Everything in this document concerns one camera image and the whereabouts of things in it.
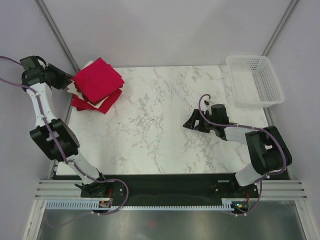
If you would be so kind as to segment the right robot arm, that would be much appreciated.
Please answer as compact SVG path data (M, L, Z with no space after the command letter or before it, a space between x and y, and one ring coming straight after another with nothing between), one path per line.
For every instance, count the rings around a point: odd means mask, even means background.
M281 174L292 164L292 155L275 126L254 128L236 124L229 121L223 104L210 105L208 101L205 104L207 109L194 109L183 127L207 134L214 131L221 140L238 142L248 148L250 163L236 172L234 181L229 184L233 196L242 196L247 186L270 175Z

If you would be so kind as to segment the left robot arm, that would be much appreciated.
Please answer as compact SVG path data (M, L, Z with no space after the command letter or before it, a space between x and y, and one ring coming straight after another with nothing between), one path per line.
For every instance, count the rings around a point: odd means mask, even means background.
M106 196L109 183L82 155L76 135L54 111L52 90L65 89L72 82L72 75L36 55L20 59L20 64L24 69L22 88L35 112L35 128L29 133L31 139L50 160L63 162L73 169L82 179L82 187L93 183L92 191L99 197Z

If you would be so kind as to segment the bright red t shirt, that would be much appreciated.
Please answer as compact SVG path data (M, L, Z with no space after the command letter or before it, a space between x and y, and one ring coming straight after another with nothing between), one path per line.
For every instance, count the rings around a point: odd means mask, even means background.
M101 57L80 70L73 80L85 99L94 105L125 84L122 76Z

